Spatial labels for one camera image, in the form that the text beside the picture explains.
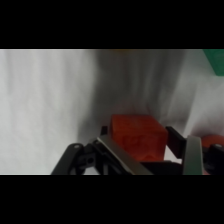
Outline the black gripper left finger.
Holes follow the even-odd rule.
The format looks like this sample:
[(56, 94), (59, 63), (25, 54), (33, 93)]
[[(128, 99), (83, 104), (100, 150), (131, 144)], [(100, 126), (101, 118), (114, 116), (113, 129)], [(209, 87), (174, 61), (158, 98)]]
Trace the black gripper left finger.
[(152, 175), (112, 140), (107, 126), (102, 126), (100, 135), (86, 145), (70, 144), (52, 175), (83, 175), (88, 168), (100, 175)]

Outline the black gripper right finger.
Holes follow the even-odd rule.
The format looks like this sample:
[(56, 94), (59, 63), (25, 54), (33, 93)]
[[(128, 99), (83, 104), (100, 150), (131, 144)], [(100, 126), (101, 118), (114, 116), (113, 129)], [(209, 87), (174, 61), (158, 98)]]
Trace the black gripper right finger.
[(168, 126), (167, 146), (182, 160), (183, 175), (224, 175), (224, 136), (184, 138)]

